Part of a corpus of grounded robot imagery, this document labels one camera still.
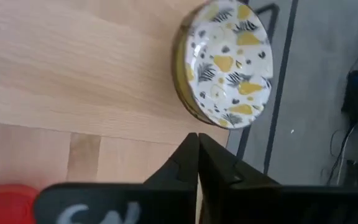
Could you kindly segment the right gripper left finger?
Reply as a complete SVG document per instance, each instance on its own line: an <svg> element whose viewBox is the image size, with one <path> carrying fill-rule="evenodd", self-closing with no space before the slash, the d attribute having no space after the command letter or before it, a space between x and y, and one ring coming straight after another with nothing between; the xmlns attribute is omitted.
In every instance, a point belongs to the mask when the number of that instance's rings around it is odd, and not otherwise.
<svg viewBox="0 0 358 224"><path fill-rule="evenodd" d="M68 182L34 202L36 224L194 224L200 142L190 133L141 184Z"/></svg>

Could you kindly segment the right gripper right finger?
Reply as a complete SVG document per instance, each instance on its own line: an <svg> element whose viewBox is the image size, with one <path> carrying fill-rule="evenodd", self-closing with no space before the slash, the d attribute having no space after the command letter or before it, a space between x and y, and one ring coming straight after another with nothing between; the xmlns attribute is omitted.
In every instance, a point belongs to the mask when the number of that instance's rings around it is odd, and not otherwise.
<svg viewBox="0 0 358 224"><path fill-rule="evenodd" d="M358 224L358 188L283 185L199 135L210 224Z"/></svg>

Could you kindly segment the yellow patterned mini bowl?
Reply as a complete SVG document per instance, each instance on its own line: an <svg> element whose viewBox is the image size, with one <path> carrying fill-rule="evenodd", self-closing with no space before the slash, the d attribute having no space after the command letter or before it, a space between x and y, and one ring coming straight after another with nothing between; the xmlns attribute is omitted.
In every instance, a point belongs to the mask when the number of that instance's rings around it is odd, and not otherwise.
<svg viewBox="0 0 358 224"><path fill-rule="evenodd" d="M273 55L256 13L240 0L209 0L186 16L172 47L183 106L224 129L252 124L272 89Z"/></svg>

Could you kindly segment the red plastic mini bowl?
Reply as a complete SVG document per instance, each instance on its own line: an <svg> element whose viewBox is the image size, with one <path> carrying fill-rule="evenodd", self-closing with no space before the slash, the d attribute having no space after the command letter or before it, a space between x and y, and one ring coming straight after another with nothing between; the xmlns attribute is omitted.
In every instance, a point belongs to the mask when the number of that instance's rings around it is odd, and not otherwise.
<svg viewBox="0 0 358 224"><path fill-rule="evenodd" d="M0 185L0 224L35 224L33 206L38 194L27 185Z"/></svg>

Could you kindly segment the black-framed wooden shelf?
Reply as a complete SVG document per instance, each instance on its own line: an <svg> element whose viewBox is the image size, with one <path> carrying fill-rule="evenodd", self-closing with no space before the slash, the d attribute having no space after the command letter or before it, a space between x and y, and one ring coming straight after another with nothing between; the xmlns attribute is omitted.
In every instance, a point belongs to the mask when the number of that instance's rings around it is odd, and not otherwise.
<svg viewBox="0 0 358 224"><path fill-rule="evenodd" d="M183 107L171 47L205 0L0 0L0 123L179 144L228 131Z"/></svg>

